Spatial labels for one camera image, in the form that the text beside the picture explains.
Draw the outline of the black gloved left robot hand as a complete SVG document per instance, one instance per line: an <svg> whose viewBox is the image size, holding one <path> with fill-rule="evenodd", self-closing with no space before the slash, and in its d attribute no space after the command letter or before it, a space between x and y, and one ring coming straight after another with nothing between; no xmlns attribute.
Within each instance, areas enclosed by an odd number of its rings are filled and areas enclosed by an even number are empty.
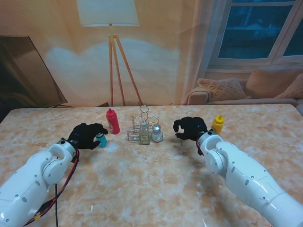
<svg viewBox="0 0 303 227"><path fill-rule="evenodd" d="M100 133L104 135L108 134L108 130L102 124L81 123L73 129L67 141L72 142L78 149L93 150L100 144L100 141L95 140L95 136Z"/></svg>

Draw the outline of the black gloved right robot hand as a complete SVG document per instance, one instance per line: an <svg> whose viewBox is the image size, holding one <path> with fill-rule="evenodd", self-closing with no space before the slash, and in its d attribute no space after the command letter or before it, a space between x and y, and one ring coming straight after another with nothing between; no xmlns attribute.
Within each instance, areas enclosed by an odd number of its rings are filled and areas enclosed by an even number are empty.
<svg viewBox="0 0 303 227"><path fill-rule="evenodd" d="M203 133L208 132L202 118L189 116L175 120L173 130L178 139L192 141L196 141Z"/></svg>

